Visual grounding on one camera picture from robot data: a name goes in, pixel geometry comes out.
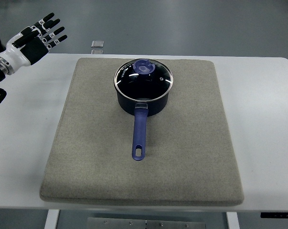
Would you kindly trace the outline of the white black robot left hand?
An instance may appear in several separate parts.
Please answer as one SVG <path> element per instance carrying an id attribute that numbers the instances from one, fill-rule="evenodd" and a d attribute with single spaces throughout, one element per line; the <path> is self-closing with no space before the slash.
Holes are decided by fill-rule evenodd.
<path id="1" fill-rule="evenodd" d="M 59 19 L 53 20 L 53 16 L 53 12 L 48 14 L 7 42 L 5 50 L 0 52 L 0 70 L 5 75 L 12 75 L 21 67 L 34 65 L 50 49 L 67 39 L 67 35 L 59 36 L 64 30 L 63 26 L 51 31 L 60 22 Z"/>

